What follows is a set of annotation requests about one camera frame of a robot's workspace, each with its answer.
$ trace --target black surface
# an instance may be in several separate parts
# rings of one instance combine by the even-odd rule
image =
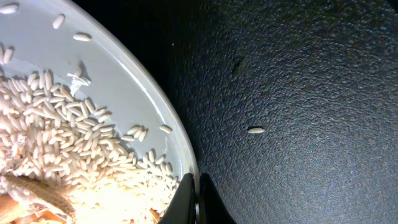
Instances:
[[[159,82],[238,223],[398,223],[387,1],[76,2]]]

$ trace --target black tongs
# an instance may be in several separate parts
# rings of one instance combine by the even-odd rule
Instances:
[[[185,174],[159,224],[236,224],[208,174],[200,176],[199,196],[192,174]]]

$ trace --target white plate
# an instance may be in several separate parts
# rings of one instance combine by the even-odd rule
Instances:
[[[149,129],[147,137],[129,148],[140,158],[150,149],[155,149],[157,157],[166,154],[173,175],[181,178],[190,172],[198,183],[195,155],[172,105],[148,71],[109,31],[70,1],[2,0],[0,6],[15,2],[20,4],[16,13],[0,14],[0,42],[5,48],[15,48],[11,62],[2,66],[6,76],[51,69],[55,82],[69,86],[67,73],[74,73],[83,63],[91,85],[81,87],[76,97],[89,96],[97,108],[107,106],[121,133],[135,124],[144,125]],[[66,20],[54,29],[52,22],[60,14]],[[77,32],[90,34],[92,40],[74,40]],[[169,125],[172,133],[161,131],[161,124]]]

